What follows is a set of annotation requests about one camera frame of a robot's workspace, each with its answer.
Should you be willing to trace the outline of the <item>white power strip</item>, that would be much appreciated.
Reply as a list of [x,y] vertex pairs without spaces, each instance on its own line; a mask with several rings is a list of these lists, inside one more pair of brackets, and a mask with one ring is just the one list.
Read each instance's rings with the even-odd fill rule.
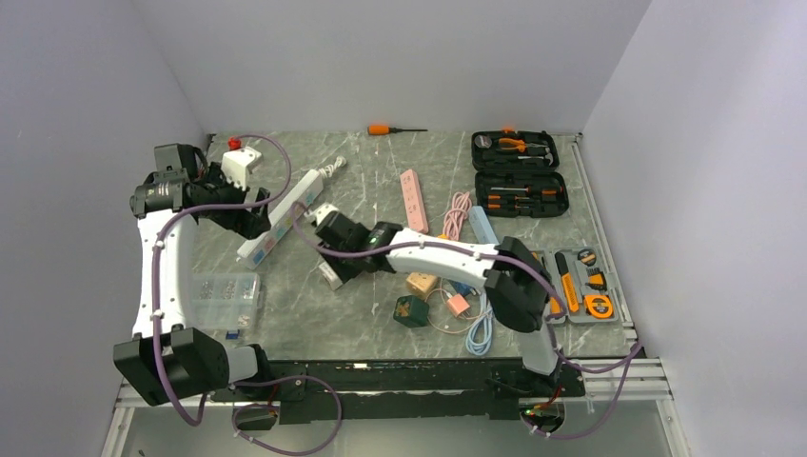
[[305,210],[324,189],[324,177],[317,170],[309,170],[289,190],[269,213],[271,228],[256,239],[246,240],[236,250],[236,261],[249,269],[256,269],[292,229]]

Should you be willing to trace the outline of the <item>pink power strip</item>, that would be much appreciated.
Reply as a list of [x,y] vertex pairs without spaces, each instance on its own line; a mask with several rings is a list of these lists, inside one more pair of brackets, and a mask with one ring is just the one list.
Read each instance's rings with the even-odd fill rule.
[[401,174],[400,183],[408,227],[419,233],[427,234],[429,232],[428,219],[418,174],[414,169],[408,169]]

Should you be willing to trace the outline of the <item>beige cube socket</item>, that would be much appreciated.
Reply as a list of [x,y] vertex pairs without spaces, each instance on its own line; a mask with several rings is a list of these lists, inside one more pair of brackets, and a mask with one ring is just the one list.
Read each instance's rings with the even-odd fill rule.
[[421,272],[410,273],[405,281],[407,290],[422,300],[428,298],[438,283],[439,278],[437,276]]

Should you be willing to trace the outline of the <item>green cube socket lion print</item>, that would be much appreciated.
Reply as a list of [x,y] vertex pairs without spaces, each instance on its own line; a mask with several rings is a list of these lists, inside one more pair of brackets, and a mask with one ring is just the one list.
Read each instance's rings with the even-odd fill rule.
[[415,295],[401,296],[393,308],[393,320],[407,328],[423,328],[429,325],[430,306]]

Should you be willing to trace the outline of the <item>dark blue cube socket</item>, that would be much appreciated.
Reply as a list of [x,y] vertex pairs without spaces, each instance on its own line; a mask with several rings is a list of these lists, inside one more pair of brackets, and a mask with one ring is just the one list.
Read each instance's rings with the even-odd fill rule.
[[477,294],[476,290],[474,290],[472,287],[470,287],[470,286],[468,286],[466,284],[463,284],[463,283],[454,282],[454,283],[451,284],[451,286],[455,290],[455,292],[457,294],[460,294],[461,296],[476,295]]

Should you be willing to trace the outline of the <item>salmon usb charger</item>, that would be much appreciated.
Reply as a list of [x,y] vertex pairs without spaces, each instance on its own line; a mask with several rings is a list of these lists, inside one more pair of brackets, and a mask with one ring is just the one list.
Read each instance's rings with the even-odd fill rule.
[[466,318],[468,316],[467,312],[470,310],[470,305],[462,295],[452,295],[446,300],[445,304],[455,318]]

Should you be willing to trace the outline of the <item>light blue power strip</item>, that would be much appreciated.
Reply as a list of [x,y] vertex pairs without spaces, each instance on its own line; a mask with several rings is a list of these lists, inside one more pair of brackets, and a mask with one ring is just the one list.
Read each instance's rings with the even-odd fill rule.
[[484,209],[480,206],[472,206],[468,211],[468,222],[477,239],[481,244],[497,245],[499,238],[494,232]]

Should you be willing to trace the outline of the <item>white cube socket tiger print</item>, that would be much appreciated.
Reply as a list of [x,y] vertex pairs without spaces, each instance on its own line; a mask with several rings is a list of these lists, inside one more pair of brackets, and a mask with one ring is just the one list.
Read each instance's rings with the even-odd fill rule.
[[338,272],[327,262],[322,262],[318,266],[318,270],[328,283],[331,290],[337,290],[344,284]]

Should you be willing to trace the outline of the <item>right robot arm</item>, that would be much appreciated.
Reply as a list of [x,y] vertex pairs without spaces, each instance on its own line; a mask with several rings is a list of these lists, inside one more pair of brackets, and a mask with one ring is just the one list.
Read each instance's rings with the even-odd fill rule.
[[467,244],[380,222],[373,228],[330,209],[315,218],[317,250],[348,281],[361,273],[419,272],[466,284],[486,294],[504,327],[522,335],[524,382],[546,395],[561,382],[560,358],[545,323],[550,279],[541,262],[520,240]]

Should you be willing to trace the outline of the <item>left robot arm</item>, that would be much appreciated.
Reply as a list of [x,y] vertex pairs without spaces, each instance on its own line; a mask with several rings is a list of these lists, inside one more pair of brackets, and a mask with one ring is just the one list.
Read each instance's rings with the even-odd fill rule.
[[138,314],[129,340],[113,348],[113,364],[150,406],[238,388],[259,400],[273,387],[265,352],[256,344],[226,348],[195,326],[193,252],[207,219],[246,239],[269,230],[266,209],[246,209],[247,178],[261,152],[243,147],[209,162],[192,145],[154,151],[157,169],[129,199],[142,247]]

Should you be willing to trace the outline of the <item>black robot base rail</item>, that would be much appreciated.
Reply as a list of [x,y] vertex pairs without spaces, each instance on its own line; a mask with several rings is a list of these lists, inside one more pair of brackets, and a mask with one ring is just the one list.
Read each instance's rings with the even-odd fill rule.
[[340,397],[343,418],[409,419],[485,416],[516,420],[530,402],[580,398],[581,374],[562,367],[534,373],[515,357],[370,361],[273,361],[279,387],[237,387],[214,393],[218,403],[261,403],[279,407],[283,425],[334,418],[329,387]]

